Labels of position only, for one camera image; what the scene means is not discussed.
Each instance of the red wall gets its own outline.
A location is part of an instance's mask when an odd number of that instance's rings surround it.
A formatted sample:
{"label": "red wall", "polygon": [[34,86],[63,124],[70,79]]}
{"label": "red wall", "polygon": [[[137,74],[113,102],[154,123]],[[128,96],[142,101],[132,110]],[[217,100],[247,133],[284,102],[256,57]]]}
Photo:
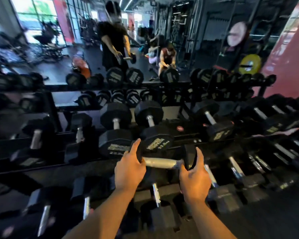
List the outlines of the red wall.
{"label": "red wall", "polygon": [[276,83],[267,88],[265,97],[277,93],[286,97],[299,96],[299,2],[268,57],[262,73],[266,76],[277,75]]}

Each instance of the black shirt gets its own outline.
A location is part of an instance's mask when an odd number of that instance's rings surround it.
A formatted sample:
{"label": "black shirt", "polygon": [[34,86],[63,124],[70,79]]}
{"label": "black shirt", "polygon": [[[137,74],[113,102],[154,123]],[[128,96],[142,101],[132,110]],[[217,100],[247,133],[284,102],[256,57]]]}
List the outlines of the black shirt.
{"label": "black shirt", "polygon": [[[100,38],[102,38],[105,35],[109,36],[115,49],[121,52],[123,57],[125,57],[123,38],[125,35],[127,36],[128,34],[122,24],[100,22],[98,24],[98,35]],[[106,70],[112,67],[119,67],[123,71],[126,71],[128,69],[127,62],[123,62],[122,66],[119,65],[116,57],[114,56],[114,54],[112,54],[112,52],[109,50],[109,48],[104,42],[102,42],[102,47],[103,47],[102,65],[105,67]]]}

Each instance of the man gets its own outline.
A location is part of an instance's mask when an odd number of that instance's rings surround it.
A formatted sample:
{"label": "man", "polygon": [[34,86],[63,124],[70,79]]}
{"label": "man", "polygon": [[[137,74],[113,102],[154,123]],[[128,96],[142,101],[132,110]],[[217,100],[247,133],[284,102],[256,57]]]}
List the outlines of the man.
{"label": "man", "polygon": [[167,45],[167,48],[163,48],[160,54],[160,63],[158,69],[158,76],[161,72],[167,69],[169,66],[176,67],[176,50],[172,43]]}
{"label": "man", "polygon": [[[117,162],[115,173],[115,190],[84,221],[74,227],[63,239],[114,239],[119,230],[128,204],[134,197],[136,188],[146,172],[145,161],[137,160],[136,151],[140,144],[138,139]],[[204,157],[199,148],[195,167],[187,171],[180,168],[180,188],[186,203],[190,206],[201,238],[235,239],[230,230],[215,216],[205,203],[211,180],[204,168]]]}
{"label": "man", "polygon": [[106,71],[112,67],[119,67],[125,73],[128,64],[123,61],[122,65],[119,65],[117,57],[120,55],[125,57],[124,48],[131,56],[131,47],[128,34],[122,24],[121,9],[115,1],[108,1],[105,8],[109,14],[110,22],[100,22],[98,24],[98,35],[102,40],[103,48],[102,65]]}

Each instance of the red tank top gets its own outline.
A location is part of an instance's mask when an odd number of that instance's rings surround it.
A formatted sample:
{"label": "red tank top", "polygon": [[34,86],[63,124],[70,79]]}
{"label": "red tank top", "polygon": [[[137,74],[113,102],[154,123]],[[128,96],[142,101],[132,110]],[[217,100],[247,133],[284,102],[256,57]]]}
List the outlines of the red tank top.
{"label": "red tank top", "polygon": [[167,54],[167,48],[163,48],[162,51],[163,51],[163,54],[164,54],[165,64],[170,65],[172,60],[173,60],[173,57],[175,55],[175,51],[172,51],[170,55]]}

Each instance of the yellow weight plate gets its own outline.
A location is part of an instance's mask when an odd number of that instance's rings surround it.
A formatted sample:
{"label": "yellow weight plate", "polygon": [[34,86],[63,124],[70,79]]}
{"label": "yellow weight plate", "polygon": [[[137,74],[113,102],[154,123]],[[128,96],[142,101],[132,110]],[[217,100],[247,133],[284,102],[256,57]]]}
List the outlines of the yellow weight plate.
{"label": "yellow weight plate", "polygon": [[[251,67],[241,67],[241,65],[249,65]],[[255,74],[261,69],[261,58],[256,54],[249,54],[243,58],[239,65],[240,74]]]}

